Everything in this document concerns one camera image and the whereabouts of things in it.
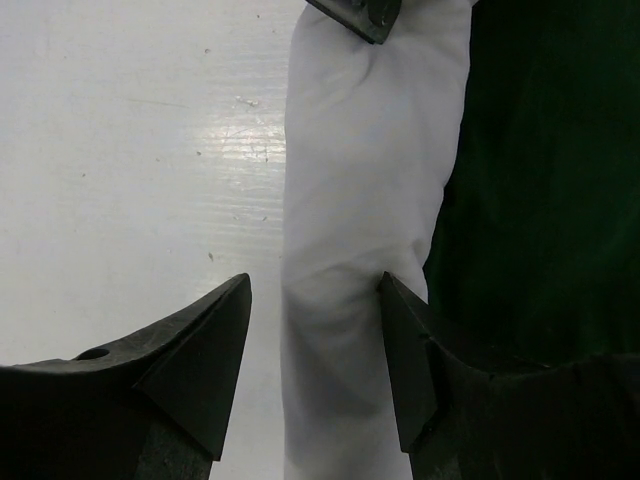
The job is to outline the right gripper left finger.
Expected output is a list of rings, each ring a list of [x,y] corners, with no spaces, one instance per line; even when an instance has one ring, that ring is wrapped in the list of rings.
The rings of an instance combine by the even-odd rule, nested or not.
[[[73,359],[1,370],[5,479],[206,479],[252,305],[247,274]]]

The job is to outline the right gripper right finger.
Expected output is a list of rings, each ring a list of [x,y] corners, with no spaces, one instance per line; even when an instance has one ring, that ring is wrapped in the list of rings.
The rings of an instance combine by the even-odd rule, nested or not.
[[[417,479],[635,479],[639,358],[549,367],[434,315],[400,280],[379,285],[400,446]]]

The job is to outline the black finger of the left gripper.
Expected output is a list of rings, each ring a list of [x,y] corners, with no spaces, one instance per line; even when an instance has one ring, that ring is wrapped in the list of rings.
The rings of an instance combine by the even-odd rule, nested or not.
[[[385,43],[399,16],[401,0],[307,0],[369,44]]]

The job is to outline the white green raglan t-shirt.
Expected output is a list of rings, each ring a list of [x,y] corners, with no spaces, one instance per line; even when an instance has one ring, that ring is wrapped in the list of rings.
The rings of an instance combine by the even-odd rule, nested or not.
[[[549,367],[639,358],[639,5],[402,1],[382,45],[306,4],[289,60],[287,479],[417,479],[379,285]]]

